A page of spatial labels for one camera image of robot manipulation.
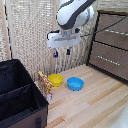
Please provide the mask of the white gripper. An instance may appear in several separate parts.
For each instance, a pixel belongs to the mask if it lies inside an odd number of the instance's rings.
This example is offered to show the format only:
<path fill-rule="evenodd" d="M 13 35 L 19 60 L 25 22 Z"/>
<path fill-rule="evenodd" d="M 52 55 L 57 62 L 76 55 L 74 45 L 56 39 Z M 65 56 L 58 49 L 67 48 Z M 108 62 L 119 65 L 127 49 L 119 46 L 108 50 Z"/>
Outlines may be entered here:
<path fill-rule="evenodd" d="M 74 45 L 77 45 L 80 42 L 80 29 L 74 28 L 74 29 L 68 29 L 68 30 L 56 30 L 51 31 L 47 34 L 47 46 L 50 49 L 54 49 L 53 57 L 58 57 L 58 51 L 56 48 L 60 47 L 72 47 Z M 71 49 L 67 49 L 66 55 L 71 55 Z"/>

